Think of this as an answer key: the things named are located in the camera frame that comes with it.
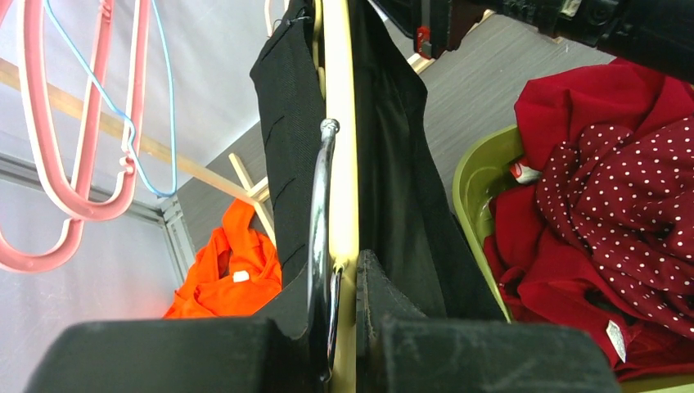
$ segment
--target red clip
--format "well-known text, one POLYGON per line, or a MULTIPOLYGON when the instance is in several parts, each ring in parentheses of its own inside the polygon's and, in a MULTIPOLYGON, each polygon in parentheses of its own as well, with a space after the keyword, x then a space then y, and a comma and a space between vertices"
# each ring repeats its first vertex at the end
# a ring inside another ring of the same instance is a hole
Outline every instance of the red clip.
POLYGON ((431 31, 429 30, 428 27, 426 26, 420 26, 417 29, 417 53, 419 56, 424 57, 425 59, 431 59, 431 55, 428 53, 424 53, 422 51, 421 47, 424 43, 430 43, 431 40, 431 31))

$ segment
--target green plastic basket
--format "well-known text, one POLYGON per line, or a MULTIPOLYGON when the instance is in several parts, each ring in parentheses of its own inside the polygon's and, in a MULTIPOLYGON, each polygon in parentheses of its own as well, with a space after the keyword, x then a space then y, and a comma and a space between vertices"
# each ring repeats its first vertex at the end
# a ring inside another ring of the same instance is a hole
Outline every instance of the green plastic basket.
MULTIPOLYGON (((512 315, 503 304, 482 247, 484 239, 494 232, 489 201, 501 192, 518 185, 509 167, 521 156, 521 136, 518 134, 518 128, 513 125, 479 140, 472 146, 460 160, 453 177, 453 206, 457 218, 470 243, 472 254, 509 322, 512 321, 512 315)), ((645 377, 622 383, 622 390, 692 393, 694 375, 645 377)))

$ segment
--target orange fabric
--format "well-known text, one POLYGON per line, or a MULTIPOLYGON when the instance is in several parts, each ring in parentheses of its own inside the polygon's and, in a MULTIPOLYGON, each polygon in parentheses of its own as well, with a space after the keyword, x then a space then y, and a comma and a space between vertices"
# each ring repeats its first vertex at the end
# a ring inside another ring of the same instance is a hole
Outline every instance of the orange fabric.
POLYGON ((245 202, 229 206, 222 227, 197 253, 164 318, 252 315, 280 292, 277 250, 267 236, 249 228, 254 215, 253 206, 245 202), (234 273, 243 271, 250 279, 234 282, 234 273))

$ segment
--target white label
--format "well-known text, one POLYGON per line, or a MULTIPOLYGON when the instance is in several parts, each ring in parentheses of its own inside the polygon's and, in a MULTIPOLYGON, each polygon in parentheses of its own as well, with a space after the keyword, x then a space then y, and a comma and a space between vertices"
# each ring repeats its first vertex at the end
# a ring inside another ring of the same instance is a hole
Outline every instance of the white label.
POLYGON ((622 336, 622 329, 620 325, 610 321, 607 324, 607 336, 612 341, 612 346, 615 347, 617 355, 622 359, 622 363, 627 361, 627 349, 624 347, 624 336, 622 336))
POLYGON ((246 272, 245 270, 242 270, 240 272, 234 272, 234 282, 244 282, 250 280, 250 274, 246 272))

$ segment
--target red fabric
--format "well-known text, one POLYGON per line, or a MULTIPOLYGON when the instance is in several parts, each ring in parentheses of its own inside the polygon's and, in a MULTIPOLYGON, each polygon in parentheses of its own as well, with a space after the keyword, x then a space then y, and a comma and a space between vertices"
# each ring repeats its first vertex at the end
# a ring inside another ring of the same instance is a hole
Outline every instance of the red fabric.
POLYGON ((164 318, 252 315, 280 292, 277 250, 267 236, 249 228, 254 215, 253 206, 242 201, 229 206, 164 318), (235 280, 234 273, 248 279, 235 280))
POLYGON ((484 252, 516 320, 584 330, 620 379, 694 373, 692 114, 688 85, 626 61, 530 81, 516 104, 543 176, 497 198, 484 252))

